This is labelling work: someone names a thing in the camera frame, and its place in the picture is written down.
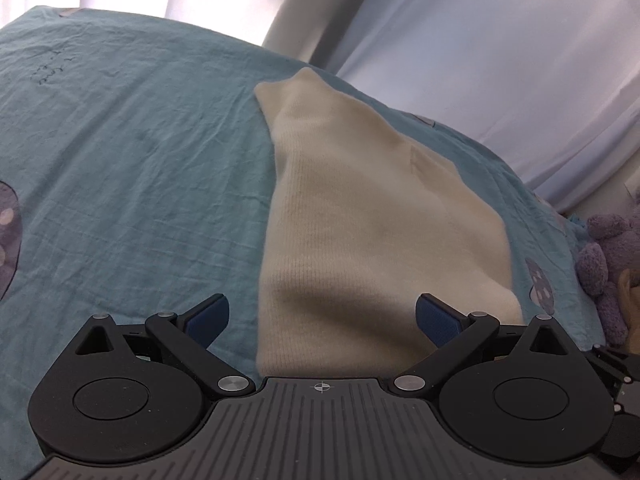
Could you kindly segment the cream knit sweater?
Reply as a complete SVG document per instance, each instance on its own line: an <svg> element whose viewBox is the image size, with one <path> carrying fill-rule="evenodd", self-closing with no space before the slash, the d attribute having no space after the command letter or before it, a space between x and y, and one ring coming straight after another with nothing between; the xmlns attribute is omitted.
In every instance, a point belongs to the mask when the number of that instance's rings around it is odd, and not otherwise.
<svg viewBox="0 0 640 480"><path fill-rule="evenodd" d="M255 90L276 186L259 277L265 376L390 376L435 348L424 292L522 322L501 217L449 159L313 70Z"/></svg>

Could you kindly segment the purple plush toy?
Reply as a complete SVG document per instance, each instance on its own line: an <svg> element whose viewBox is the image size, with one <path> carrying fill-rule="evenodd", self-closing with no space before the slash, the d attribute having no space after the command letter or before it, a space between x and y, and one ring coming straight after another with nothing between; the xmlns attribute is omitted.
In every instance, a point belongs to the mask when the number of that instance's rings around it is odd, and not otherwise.
<svg viewBox="0 0 640 480"><path fill-rule="evenodd" d="M575 263L578 281L596 304L606 342L621 347L629 325L620 307L618 279L626 270L639 269L639 205L628 217L594 214L586 228L590 241Z"/></svg>

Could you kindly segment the teal printed bed sheet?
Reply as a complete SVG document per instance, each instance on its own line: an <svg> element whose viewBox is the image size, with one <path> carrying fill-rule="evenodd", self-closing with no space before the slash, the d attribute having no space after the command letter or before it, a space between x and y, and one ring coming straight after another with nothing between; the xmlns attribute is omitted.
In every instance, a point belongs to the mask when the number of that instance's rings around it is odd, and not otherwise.
<svg viewBox="0 0 640 480"><path fill-rule="evenodd" d="M32 392L93 313L139 323L214 292L216 344L256 370L257 282L274 185L254 97L297 62L197 27L37 8L1 33L1 192L21 250L1 291L1 474L41 452ZM428 408L375 382L343 393L270 382L213 414L222 428L176 460L105 479L544 478L462 448Z"/></svg>

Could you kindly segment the white sheer curtain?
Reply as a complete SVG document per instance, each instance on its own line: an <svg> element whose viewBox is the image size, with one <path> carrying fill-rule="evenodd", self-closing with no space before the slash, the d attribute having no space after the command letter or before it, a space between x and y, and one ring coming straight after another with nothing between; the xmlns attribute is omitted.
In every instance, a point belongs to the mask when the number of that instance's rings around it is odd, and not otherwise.
<svg viewBox="0 0 640 480"><path fill-rule="evenodd" d="M639 188L639 0L1 0L137 13L310 63L498 154L559 211Z"/></svg>

